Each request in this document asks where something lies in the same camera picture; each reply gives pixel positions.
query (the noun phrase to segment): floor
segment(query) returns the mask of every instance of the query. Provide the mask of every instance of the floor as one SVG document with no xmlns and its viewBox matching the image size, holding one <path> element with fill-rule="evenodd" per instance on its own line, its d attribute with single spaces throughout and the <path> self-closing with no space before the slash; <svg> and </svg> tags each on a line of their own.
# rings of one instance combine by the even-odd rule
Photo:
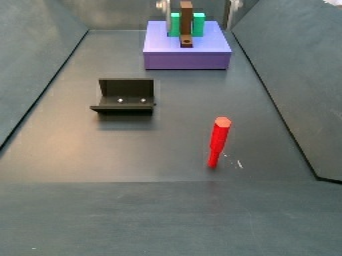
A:
<svg viewBox="0 0 342 256">
<path fill-rule="evenodd" d="M 314 179 L 242 50 L 145 71 L 143 31 L 91 31 L 0 152 L 2 255 L 338 255 L 342 187 Z M 99 78 L 151 77 L 153 117 L 101 117 Z M 215 171 L 217 116 L 234 122 Z"/>
</svg>

